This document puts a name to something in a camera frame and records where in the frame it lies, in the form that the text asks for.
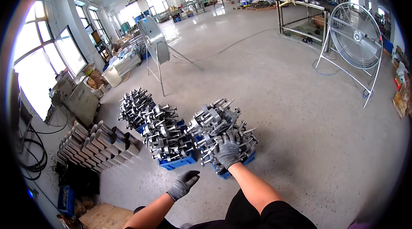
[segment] plastic bag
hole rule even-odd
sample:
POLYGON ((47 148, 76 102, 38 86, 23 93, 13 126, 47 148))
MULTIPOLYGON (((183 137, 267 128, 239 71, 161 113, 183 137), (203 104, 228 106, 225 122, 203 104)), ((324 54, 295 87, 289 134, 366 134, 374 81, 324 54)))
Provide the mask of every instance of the plastic bag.
POLYGON ((399 67, 396 70, 396 74, 398 75, 402 83, 405 83, 405 72, 408 72, 408 70, 405 68, 405 65, 403 64, 403 62, 400 61, 399 67))

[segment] forearm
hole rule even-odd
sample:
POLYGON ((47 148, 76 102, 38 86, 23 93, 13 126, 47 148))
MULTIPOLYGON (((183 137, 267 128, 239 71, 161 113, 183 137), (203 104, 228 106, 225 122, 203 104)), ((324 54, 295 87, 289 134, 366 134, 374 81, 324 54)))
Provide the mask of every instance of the forearm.
POLYGON ((147 207, 134 214, 124 225, 133 229, 156 228, 175 202, 165 193, 147 207))
POLYGON ((254 175, 242 163, 233 164, 228 170, 239 183, 247 200, 257 209, 259 214, 269 203, 282 200, 282 197, 272 186, 254 175))

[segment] wooden board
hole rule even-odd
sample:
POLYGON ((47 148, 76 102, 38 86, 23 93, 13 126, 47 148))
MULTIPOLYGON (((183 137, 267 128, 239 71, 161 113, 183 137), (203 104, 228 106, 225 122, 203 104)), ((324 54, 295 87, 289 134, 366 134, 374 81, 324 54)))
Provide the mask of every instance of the wooden board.
POLYGON ((268 6, 268 7, 263 7, 263 8, 246 7, 246 9, 249 9, 249 10, 255 10, 255 11, 260 11, 260 10, 270 10, 270 9, 276 9, 276 5, 273 5, 273 6, 268 6))
POLYGON ((123 229, 131 216, 133 211, 115 207, 94 229, 123 229))
POLYGON ((79 220, 88 228, 94 229, 114 208, 115 206, 107 203, 103 203, 100 206, 94 206, 91 210, 81 216, 79 220))

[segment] gray work glove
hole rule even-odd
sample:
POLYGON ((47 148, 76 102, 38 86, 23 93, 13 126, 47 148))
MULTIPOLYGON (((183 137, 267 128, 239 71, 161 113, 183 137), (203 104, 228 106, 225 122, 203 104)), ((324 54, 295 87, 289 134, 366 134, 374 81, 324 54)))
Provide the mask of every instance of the gray work glove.
POLYGON ((229 167, 239 162, 240 136, 235 130, 226 131, 226 135, 218 136, 218 148, 215 149, 216 158, 224 165, 229 167))
POLYGON ((199 171, 187 171, 179 175, 169 188, 167 194, 170 195, 173 201, 177 201, 184 195, 188 194, 190 188, 199 180, 199 171))

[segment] gray floor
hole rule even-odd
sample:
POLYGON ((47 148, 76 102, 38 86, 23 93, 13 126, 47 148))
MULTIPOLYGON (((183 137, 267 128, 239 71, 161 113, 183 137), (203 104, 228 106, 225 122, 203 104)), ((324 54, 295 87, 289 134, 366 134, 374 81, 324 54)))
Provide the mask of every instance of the gray floor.
MULTIPOLYGON (((235 98, 233 108, 241 109, 248 128, 257 127, 260 141, 248 168, 319 228, 347 228, 364 207, 383 206, 409 136, 409 120, 401 121, 391 102, 396 88, 389 58, 383 60, 374 95, 363 109, 365 99, 349 76, 318 74, 311 67, 318 50, 279 36, 276 10, 231 8, 162 24, 168 42, 204 71, 190 64, 163 64, 163 97, 143 62, 101 99, 98 118, 124 128, 125 122, 116 119, 118 101, 137 87, 152 93, 156 103, 177 106, 187 122, 202 103, 235 98)), ((302 6, 286 8, 285 22, 305 13, 302 6)), ((368 81, 364 72, 333 56, 368 81)), ((171 62, 181 61, 172 57, 171 62)), ((318 71, 334 73, 336 67, 321 61, 318 71)), ((167 171, 147 149, 102 173, 100 201, 131 210, 147 205, 186 170, 199 170, 201 179, 166 218, 175 226, 223 219, 239 190, 233 178, 222 180, 199 162, 167 171)))

